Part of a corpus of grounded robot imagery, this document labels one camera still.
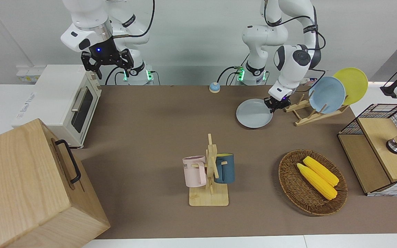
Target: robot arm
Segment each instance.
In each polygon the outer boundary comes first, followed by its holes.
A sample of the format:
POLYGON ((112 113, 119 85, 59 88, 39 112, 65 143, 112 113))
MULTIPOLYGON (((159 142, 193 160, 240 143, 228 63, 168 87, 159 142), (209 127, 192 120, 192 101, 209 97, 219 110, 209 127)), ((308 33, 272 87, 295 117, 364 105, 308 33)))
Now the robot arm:
MULTIPOLYGON (((280 23, 282 12, 278 6, 278 0, 269 0, 268 8, 265 9, 265 2, 262 1, 260 6, 260 14, 273 23, 280 23)), ((242 83, 246 85, 258 85, 263 80, 265 73, 268 52, 264 46, 282 45, 287 41, 288 31, 283 25, 270 27, 268 25, 249 25, 243 33, 243 42, 249 47, 249 57, 243 65, 245 74, 242 83)))
POLYGON ((271 97, 265 99, 271 113, 290 105, 289 96, 299 86, 307 70, 315 67, 321 60, 316 11, 310 0, 279 0, 279 7, 293 18, 305 16, 298 18, 303 25, 304 44, 282 45, 275 52, 274 63, 281 73, 268 91, 271 97))
POLYGON ((117 65, 126 73, 134 67, 129 50, 119 51, 113 41, 103 0, 63 0, 63 3, 73 23, 62 34, 61 41, 75 52, 82 52, 82 63, 87 71, 96 72, 101 79, 101 65, 117 65), (91 64, 90 59, 94 59, 95 64, 91 64))
POLYGON ((139 20, 130 8, 127 7, 129 0, 107 0, 107 12, 113 28, 115 44, 119 51, 129 49, 134 60, 134 67, 130 69, 130 76, 124 78, 119 84, 145 85, 153 80, 150 73, 152 67, 145 63, 137 44, 146 44, 150 34, 146 32, 148 27, 139 20))

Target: yellow plate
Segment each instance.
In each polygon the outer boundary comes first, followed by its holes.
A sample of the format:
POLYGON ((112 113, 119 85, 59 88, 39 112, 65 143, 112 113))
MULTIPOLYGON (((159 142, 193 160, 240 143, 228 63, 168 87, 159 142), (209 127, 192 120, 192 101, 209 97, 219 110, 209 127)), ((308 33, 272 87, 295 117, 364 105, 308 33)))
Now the yellow plate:
POLYGON ((344 68, 334 75, 344 85, 345 94, 348 96, 344 100, 344 105, 353 104, 365 95, 368 88, 367 76, 360 69, 344 68))

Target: blue mug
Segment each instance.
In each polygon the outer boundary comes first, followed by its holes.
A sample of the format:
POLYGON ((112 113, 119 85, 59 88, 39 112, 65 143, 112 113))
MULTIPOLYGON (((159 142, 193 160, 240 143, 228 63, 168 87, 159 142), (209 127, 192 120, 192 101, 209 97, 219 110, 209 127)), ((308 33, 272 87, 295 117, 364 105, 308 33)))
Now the blue mug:
POLYGON ((230 184, 235 181, 234 154, 219 153, 215 161, 219 178, 214 177, 218 184, 230 184))

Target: yellow corn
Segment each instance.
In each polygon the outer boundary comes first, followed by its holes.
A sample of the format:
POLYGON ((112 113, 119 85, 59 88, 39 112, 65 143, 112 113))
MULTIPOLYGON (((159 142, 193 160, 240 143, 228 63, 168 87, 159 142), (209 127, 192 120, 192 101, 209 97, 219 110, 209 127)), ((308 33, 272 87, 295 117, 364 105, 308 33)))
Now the yellow corn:
POLYGON ((300 163, 297 163, 296 166, 298 166, 299 171, 307 179, 307 181, 309 181, 309 183, 327 200, 331 200, 337 196, 338 192, 334 189, 334 187, 322 179, 317 173, 312 171, 312 169, 300 163))
POLYGON ((337 176, 331 173, 328 168, 325 168, 324 165, 313 159, 313 157, 307 156, 305 159, 303 159, 303 162, 307 167, 311 168, 312 171, 315 171, 315 173, 321 176, 330 185, 334 187, 338 185, 339 179, 337 176))

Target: wooden box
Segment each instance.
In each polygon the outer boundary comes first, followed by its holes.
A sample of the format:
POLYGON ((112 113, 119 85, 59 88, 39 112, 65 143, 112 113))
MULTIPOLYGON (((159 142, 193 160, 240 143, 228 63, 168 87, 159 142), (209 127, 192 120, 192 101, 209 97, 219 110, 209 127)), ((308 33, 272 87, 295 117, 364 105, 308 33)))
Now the wooden box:
POLYGON ((0 247, 80 248, 108 228, 82 163, 39 119, 0 135, 0 247))
POLYGON ((339 134, 338 138, 367 195, 397 195, 397 154, 386 142, 397 135, 389 118, 357 118, 363 134, 339 134))

